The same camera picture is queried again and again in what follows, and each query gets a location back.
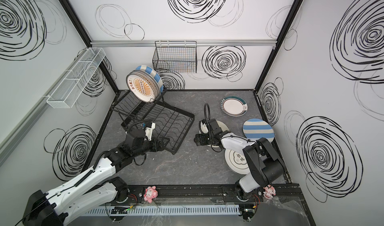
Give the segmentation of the blue striped plate front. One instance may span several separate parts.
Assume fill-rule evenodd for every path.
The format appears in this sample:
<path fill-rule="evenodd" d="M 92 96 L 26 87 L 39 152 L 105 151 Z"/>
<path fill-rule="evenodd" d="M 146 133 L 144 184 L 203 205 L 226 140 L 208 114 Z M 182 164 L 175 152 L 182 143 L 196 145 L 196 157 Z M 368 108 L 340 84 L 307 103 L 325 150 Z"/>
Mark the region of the blue striped plate front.
<path fill-rule="evenodd" d="M 160 93 L 163 92 L 164 84 L 163 84 L 162 78 L 152 67 L 147 66 L 147 65 L 140 65 L 136 68 L 136 70 L 141 70 L 141 71 L 147 73 L 148 75 L 150 75 L 158 84 L 158 86 L 160 88 Z"/>

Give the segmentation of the blue striped plate right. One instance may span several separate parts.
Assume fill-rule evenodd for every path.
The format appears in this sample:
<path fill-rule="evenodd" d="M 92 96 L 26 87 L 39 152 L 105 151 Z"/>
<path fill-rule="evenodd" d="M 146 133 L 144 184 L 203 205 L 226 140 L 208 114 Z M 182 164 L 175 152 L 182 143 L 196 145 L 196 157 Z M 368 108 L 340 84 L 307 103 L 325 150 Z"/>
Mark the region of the blue striped plate right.
<path fill-rule="evenodd" d="M 265 138 L 270 143 L 275 139 L 273 128 L 267 122 L 260 119 L 249 119 L 244 122 L 243 134 L 247 139 L 259 140 Z"/>

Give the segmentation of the pink plush toy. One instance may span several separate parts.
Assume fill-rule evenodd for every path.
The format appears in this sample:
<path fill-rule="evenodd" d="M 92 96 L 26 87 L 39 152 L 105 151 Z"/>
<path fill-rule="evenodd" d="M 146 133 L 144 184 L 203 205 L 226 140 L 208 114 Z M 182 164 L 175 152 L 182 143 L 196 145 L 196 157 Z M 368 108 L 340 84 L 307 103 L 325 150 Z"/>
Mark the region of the pink plush toy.
<path fill-rule="evenodd" d="M 144 194 L 144 200 L 150 204 L 158 197 L 158 194 L 156 186 L 147 187 Z"/>
<path fill-rule="evenodd" d="M 267 200 L 271 200 L 276 195 L 276 189 L 272 185 L 264 187 L 263 196 Z"/>

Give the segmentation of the pink plush toy right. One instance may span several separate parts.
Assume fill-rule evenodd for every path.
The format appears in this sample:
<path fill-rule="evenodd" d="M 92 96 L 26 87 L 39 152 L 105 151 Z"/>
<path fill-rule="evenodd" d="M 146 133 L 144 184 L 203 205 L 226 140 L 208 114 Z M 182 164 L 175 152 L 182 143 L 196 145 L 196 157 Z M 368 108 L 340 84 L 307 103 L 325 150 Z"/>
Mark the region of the pink plush toy right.
<path fill-rule="evenodd" d="M 267 200 L 271 200 L 276 195 L 276 189 L 272 185 L 264 187 L 263 196 Z"/>

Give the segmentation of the white plate green rim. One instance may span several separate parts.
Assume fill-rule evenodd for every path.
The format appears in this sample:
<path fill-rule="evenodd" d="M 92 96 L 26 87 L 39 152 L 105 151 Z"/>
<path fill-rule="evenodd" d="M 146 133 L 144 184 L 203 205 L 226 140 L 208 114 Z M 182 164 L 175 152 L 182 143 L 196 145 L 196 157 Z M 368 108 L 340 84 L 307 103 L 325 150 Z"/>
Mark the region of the white plate green rim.
<path fill-rule="evenodd" d="M 248 105 L 244 99 L 239 96 L 226 96 L 221 100 L 222 111 L 232 117 L 241 117 L 248 111 Z"/>

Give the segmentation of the black wire dish rack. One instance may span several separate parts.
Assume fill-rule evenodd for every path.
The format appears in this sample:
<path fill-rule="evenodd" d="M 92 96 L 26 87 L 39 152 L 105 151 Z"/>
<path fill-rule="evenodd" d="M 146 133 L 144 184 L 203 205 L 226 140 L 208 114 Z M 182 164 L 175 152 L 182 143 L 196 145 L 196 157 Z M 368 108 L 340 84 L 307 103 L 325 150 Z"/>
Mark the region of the black wire dish rack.
<path fill-rule="evenodd" d="M 170 105 L 162 94 L 152 102 L 138 99 L 133 92 L 126 91 L 112 104 L 113 111 L 122 119 L 121 126 L 127 130 L 138 121 L 150 120 L 156 124 L 152 137 L 164 142 L 164 149 L 175 155 L 181 147 L 195 120 L 195 115 Z"/>

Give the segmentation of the aluminium wall rail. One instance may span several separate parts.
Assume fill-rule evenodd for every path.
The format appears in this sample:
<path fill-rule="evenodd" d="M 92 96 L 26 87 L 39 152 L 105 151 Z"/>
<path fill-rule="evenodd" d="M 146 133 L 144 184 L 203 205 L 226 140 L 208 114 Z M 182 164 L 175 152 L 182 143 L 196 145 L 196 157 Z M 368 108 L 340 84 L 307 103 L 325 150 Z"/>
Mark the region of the aluminium wall rail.
<path fill-rule="evenodd" d="M 98 40 L 94 47 L 183 47 L 183 46 L 275 46 L 275 39 L 207 39 L 207 40 Z"/>
<path fill-rule="evenodd" d="M 44 112 L 48 109 L 47 99 L 53 94 L 55 89 L 62 83 L 66 75 L 75 66 L 75 61 L 83 56 L 89 48 L 84 48 L 79 51 L 74 61 L 70 66 L 62 73 L 62 75 L 55 81 L 55 83 L 48 89 L 47 92 L 40 97 L 38 102 L 28 111 L 28 113 L 22 118 L 22 120 L 16 125 L 16 127 L 5 137 L 1 142 L 1 166 L 11 156 L 20 142 L 29 133 L 31 128 L 36 124 Z"/>

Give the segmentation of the pink plush toy left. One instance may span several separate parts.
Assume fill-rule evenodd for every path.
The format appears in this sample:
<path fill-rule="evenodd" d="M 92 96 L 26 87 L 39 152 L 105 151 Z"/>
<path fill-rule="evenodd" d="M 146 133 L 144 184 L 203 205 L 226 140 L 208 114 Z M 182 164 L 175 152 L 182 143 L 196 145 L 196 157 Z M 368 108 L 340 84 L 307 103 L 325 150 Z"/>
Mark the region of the pink plush toy left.
<path fill-rule="evenodd" d="M 150 204 L 158 197 L 158 194 L 156 186 L 147 187 L 144 194 L 144 200 Z"/>

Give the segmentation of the aluminium wall rail back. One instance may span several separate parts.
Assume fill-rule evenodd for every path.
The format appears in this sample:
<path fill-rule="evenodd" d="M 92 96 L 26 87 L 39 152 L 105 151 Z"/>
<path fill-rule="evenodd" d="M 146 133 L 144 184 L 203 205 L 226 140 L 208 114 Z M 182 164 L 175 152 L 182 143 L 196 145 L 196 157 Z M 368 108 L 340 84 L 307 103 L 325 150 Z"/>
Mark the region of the aluminium wall rail back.
<path fill-rule="evenodd" d="M 207 40 L 98 40 L 94 47 L 183 47 L 183 46 L 275 46 L 275 39 L 207 39 Z"/>

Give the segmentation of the white plate black rim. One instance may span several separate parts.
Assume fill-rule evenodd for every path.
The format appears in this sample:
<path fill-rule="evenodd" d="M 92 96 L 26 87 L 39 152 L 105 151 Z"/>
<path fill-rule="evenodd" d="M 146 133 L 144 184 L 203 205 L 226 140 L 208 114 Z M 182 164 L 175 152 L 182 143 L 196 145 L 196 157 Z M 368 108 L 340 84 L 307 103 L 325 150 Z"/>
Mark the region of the white plate black rim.
<path fill-rule="evenodd" d="M 246 158 L 233 151 L 233 150 L 225 150 L 225 160 L 228 167 L 235 173 L 240 175 L 247 175 L 250 173 L 249 166 L 247 164 Z"/>

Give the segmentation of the white mesh wall shelf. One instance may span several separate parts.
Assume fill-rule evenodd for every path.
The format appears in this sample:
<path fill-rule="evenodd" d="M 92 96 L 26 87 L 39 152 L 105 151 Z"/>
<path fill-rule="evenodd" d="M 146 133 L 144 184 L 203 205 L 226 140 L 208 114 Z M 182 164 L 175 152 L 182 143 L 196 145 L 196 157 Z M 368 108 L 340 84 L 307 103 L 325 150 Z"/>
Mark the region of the white mesh wall shelf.
<path fill-rule="evenodd" d="M 105 57 L 100 47 L 83 50 L 50 94 L 47 104 L 55 109 L 72 108 L 82 94 L 90 97 L 101 95 L 106 79 L 99 66 Z"/>

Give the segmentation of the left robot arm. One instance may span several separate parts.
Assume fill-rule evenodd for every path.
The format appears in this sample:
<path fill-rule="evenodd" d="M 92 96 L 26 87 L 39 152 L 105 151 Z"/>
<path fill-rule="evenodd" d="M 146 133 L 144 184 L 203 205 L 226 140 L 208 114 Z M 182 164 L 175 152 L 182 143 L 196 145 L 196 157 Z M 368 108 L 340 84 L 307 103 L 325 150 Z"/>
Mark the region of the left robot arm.
<path fill-rule="evenodd" d="M 131 194 L 128 185 L 115 174 L 130 165 L 138 156 L 161 152 L 169 138 L 153 136 L 156 129 L 151 120 L 139 121 L 128 128 L 126 139 L 117 147 L 102 152 L 95 164 L 70 181 L 46 193 L 33 193 L 27 202 L 24 226 L 66 226 L 84 213 L 106 203 L 125 203 Z"/>

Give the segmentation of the sunburst plate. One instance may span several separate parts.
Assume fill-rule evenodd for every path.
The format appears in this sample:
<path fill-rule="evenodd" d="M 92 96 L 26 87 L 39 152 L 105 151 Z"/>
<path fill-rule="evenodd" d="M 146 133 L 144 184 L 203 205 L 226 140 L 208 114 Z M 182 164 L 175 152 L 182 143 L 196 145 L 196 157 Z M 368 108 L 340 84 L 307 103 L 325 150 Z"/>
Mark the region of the sunburst plate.
<path fill-rule="evenodd" d="M 130 91 L 141 101 L 153 102 L 160 95 L 158 84 L 146 72 L 134 70 L 127 75 L 126 81 Z"/>

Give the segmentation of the blue striped plate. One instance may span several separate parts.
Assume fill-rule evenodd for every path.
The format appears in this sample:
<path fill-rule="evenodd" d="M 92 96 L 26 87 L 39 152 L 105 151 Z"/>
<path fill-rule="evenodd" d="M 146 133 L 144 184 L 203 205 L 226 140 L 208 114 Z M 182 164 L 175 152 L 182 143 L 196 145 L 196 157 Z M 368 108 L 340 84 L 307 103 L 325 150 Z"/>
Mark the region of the blue striped plate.
<path fill-rule="evenodd" d="M 260 119 L 249 119 L 244 122 L 243 134 L 247 139 L 259 140 L 265 138 L 270 143 L 275 139 L 273 128 L 267 122 Z"/>
<path fill-rule="evenodd" d="M 160 93 L 163 92 L 164 84 L 163 84 L 162 78 L 152 67 L 147 66 L 147 65 L 140 65 L 136 68 L 136 70 L 141 70 L 141 71 L 147 73 L 148 75 L 150 75 L 158 84 L 158 86 L 160 88 Z"/>

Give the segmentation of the cream floral plate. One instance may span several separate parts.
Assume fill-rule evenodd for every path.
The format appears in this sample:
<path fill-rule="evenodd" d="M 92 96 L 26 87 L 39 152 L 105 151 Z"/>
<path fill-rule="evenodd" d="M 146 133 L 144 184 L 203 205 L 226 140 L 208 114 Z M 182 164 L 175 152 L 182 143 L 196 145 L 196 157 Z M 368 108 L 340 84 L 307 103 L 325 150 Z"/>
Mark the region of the cream floral plate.
<path fill-rule="evenodd" d="M 223 122 L 217 121 L 217 123 L 218 123 L 218 126 L 221 128 L 221 130 L 223 132 L 229 131 L 229 128 Z M 207 134 L 208 133 L 207 126 L 203 122 L 200 122 L 199 130 L 200 130 L 201 134 Z M 219 146 L 213 146 L 213 145 L 208 145 L 208 146 L 212 147 L 212 148 L 219 148 Z"/>

